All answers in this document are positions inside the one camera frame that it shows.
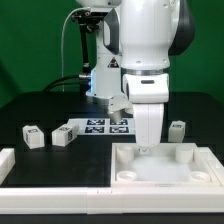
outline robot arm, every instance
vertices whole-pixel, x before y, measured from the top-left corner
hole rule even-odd
[[[132,103],[136,142],[145,152],[161,138],[168,56],[190,45],[193,22],[186,0],[122,0],[120,21],[123,92]]]

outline block with marker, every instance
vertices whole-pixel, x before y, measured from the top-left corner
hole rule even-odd
[[[44,134],[37,126],[23,127],[23,139],[30,149],[44,147]]]
[[[78,131],[78,125],[64,124],[52,132],[52,144],[64,147],[77,137]]]

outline white platform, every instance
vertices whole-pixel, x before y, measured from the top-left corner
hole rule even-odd
[[[224,168],[208,148],[194,148],[192,164],[174,159],[177,144],[161,144],[147,155],[135,145],[134,157],[119,164],[113,144],[109,188],[2,188],[1,214],[103,214],[150,212],[224,212]],[[118,181],[129,169],[133,181]],[[208,173],[209,182],[191,182],[192,171]]]

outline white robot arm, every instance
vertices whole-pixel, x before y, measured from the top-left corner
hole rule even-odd
[[[109,115],[118,121],[120,110],[131,105],[136,142],[147,151],[161,139],[164,103],[169,98],[169,78],[164,72],[170,66],[169,55],[181,54],[194,39],[187,0],[121,0],[115,5],[110,0],[91,1],[91,5],[87,0],[78,2],[98,11],[110,8],[103,22],[104,44],[113,43],[105,46],[121,51],[125,96],[112,98]],[[114,20],[119,20],[119,32],[114,31]]]
[[[121,3],[123,91],[133,105],[136,142],[143,151],[161,138],[163,103],[169,98],[163,69],[170,65],[168,51],[177,30],[172,25],[178,20],[173,15],[170,0]]]

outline small white block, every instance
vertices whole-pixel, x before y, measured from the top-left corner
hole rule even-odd
[[[64,124],[52,132],[52,144],[64,147],[77,137],[78,131],[78,125]]]
[[[23,139],[30,149],[44,147],[44,134],[37,126],[23,127]]]
[[[185,122],[173,121],[169,128],[168,142],[183,142],[185,135]]]
[[[0,184],[2,184],[14,165],[14,149],[2,149],[0,152]]]

